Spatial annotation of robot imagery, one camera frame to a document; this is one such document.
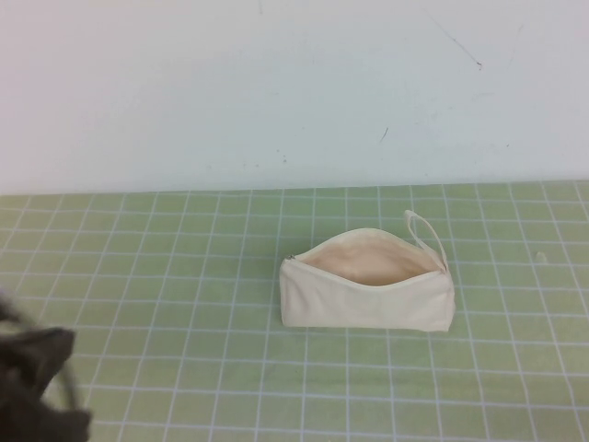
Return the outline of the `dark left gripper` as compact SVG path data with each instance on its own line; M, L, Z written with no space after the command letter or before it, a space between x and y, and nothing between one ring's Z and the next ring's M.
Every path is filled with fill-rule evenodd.
M22 331L15 335L21 377L34 391L45 391L58 376L65 388L74 390L75 381L68 363L75 345L75 332L66 328Z

